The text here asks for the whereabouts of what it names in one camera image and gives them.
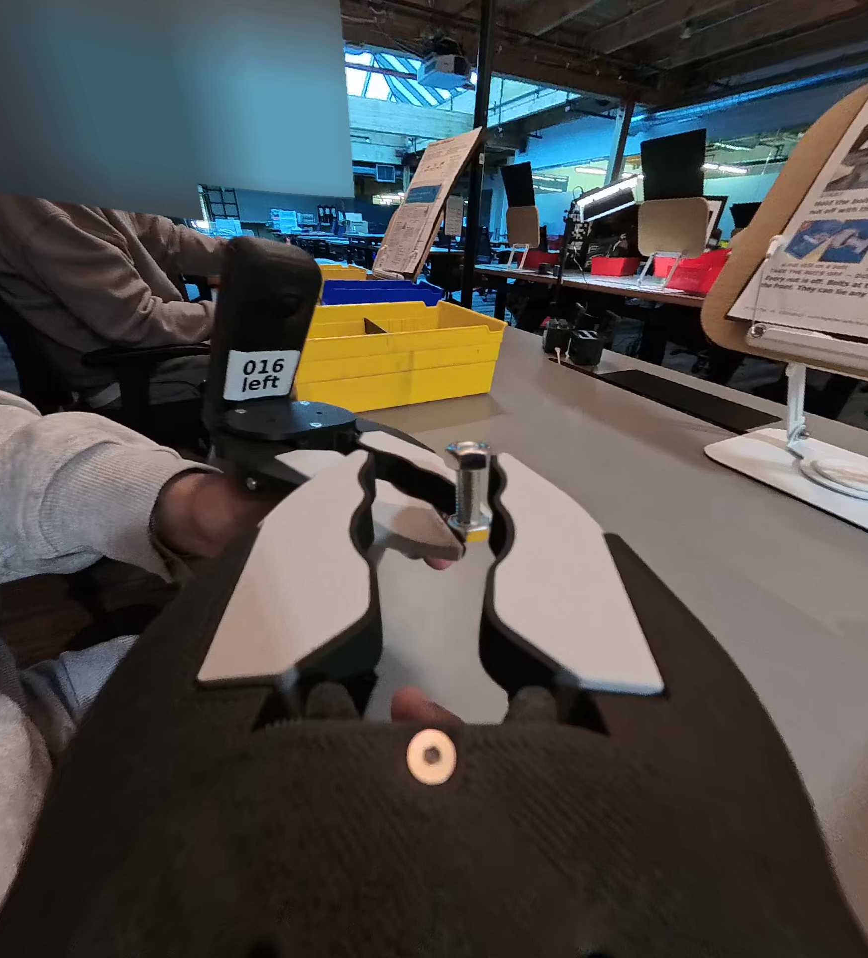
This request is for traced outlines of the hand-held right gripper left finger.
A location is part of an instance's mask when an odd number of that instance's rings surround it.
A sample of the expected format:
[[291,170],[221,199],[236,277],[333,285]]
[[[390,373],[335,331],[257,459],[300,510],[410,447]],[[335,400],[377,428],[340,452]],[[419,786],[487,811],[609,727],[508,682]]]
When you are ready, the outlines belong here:
[[371,677],[382,625],[371,509],[372,454],[299,485],[260,530],[201,664],[203,685]]

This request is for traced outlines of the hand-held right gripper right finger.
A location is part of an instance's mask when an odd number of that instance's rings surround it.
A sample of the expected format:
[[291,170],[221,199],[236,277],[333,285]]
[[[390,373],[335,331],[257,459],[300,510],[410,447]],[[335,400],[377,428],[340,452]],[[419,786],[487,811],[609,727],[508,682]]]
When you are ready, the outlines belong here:
[[491,465],[480,655],[512,693],[564,679],[583,690],[661,693],[664,680],[608,547],[568,493],[509,453]]

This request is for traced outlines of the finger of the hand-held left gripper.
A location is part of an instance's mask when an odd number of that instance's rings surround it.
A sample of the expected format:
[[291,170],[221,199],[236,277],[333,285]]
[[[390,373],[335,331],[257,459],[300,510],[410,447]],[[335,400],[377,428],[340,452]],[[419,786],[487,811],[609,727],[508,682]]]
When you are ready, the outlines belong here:
[[283,483],[354,483],[365,464],[365,449],[348,454],[327,449],[293,449],[275,457],[275,479]]
[[362,432],[359,446],[373,457],[372,515],[381,546],[429,563],[461,559],[464,545],[447,523],[455,510],[455,473],[442,455],[383,430]]

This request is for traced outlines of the steel bolt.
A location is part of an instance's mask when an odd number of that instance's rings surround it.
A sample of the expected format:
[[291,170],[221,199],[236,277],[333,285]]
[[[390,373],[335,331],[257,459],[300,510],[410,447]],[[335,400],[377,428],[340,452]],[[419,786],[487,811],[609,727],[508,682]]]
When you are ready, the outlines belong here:
[[488,494],[489,467],[459,466],[456,469],[455,509],[446,523],[464,544],[486,542],[491,518],[485,506]]

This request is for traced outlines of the person's left forearm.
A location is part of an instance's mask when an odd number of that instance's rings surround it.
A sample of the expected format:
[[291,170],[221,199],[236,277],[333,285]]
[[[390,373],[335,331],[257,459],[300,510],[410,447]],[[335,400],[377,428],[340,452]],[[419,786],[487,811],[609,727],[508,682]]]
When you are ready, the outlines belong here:
[[216,470],[101,416],[43,416],[0,391],[0,584],[103,557],[170,581],[183,560],[153,537],[152,515],[186,473]]

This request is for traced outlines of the black flat desk panel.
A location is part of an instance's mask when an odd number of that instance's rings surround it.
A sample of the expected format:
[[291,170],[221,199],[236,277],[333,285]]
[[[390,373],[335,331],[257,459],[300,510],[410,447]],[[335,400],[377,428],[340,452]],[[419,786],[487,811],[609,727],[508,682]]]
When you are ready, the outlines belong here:
[[782,418],[776,415],[723,399],[719,396],[638,369],[599,373],[574,363],[562,368],[618,387],[642,399],[656,402],[708,425],[741,435],[763,427],[774,426]]

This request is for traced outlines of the office desk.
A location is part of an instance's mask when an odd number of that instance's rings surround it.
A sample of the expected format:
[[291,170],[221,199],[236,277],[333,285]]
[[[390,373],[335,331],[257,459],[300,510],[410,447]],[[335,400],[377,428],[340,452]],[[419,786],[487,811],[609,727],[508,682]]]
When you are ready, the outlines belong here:
[[699,362],[710,352],[701,329],[700,294],[671,290],[653,279],[617,278],[567,270],[477,266],[475,286],[494,294],[494,316],[518,329],[540,333],[548,319],[598,332],[606,348],[653,365],[685,354]]

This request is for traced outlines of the desk light bar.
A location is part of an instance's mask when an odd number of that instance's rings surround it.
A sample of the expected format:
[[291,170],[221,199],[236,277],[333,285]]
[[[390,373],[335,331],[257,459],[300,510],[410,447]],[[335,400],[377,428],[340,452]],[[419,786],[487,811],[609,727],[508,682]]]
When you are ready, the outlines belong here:
[[637,188],[643,174],[632,174],[575,197],[568,208],[560,241],[556,281],[560,297],[564,273],[575,266],[584,281],[592,257],[640,257],[636,252]]

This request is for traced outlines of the person's left hand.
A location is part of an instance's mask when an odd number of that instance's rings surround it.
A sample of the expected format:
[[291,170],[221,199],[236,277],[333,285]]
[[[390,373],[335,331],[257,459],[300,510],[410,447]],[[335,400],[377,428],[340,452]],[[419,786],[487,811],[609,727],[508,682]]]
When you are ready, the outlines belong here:
[[215,557],[263,521],[283,498],[251,492],[222,473],[179,473],[156,498],[152,537],[178,557]]

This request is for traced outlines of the person's right hand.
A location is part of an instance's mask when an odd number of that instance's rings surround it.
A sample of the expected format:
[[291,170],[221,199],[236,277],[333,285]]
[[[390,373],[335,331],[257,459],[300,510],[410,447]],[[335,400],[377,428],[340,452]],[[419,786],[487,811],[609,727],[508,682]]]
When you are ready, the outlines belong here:
[[410,722],[425,727],[458,726],[463,722],[452,712],[432,701],[419,688],[404,687],[392,696],[390,716],[393,722]]

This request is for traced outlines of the blue plastic bin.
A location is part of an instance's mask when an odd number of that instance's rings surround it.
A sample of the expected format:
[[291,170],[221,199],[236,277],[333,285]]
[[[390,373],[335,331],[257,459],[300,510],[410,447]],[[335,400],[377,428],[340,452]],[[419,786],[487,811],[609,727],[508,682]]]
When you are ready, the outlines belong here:
[[322,305],[370,305],[384,303],[424,303],[437,305],[444,298],[444,290],[427,281],[398,281],[364,279],[355,281],[330,279],[324,281]]

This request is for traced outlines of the black pillar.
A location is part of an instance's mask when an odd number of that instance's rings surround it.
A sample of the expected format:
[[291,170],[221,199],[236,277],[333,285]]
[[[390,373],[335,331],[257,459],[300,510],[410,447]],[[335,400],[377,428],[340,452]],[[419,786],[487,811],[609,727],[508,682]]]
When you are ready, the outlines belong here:
[[477,81],[473,125],[478,131],[475,150],[468,169],[468,195],[466,206],[466,232],[464,239],[464,265],[461,288],[461,305],[471,308],[474,293],[474,274],[480,245],[480,213],[485,169],[485,142],[488,131],[489,91],[494,54],[496,1],[482,1],[478,35]]

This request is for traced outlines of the tan board stand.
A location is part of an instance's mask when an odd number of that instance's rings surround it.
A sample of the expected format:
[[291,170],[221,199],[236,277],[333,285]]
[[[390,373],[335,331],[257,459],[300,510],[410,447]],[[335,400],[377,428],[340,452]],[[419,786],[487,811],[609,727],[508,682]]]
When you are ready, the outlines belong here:
[[656,257],[672,256],[678,265],[705,248],[709,216],[703,194],[705,154],[704,127],[641,144],[643,201],[637,215],[637,244],[647,261],[638,277],[640,285]]
[[508,269],[523,269],[527,254],[539,245],[539,213],[529,162],[504,166],[501,171],[505,198],[507,238],[511,251]]

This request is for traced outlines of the ceiling projector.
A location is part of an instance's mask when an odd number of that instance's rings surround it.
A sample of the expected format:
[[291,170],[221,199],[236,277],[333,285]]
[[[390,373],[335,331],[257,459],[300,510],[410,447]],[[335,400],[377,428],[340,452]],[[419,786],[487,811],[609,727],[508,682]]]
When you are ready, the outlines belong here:
[[473,68],[464,54],[430,53],[417,68],[417,82],[428,89],[455,91],[471,87]]

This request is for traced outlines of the printed instruction sheet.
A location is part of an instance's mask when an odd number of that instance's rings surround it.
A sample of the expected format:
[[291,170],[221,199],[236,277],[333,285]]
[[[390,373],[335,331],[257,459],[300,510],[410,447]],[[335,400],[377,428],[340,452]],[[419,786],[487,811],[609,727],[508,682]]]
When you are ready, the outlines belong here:
[[868,86],[800,139],[729,261],[735,321],[868,340]]

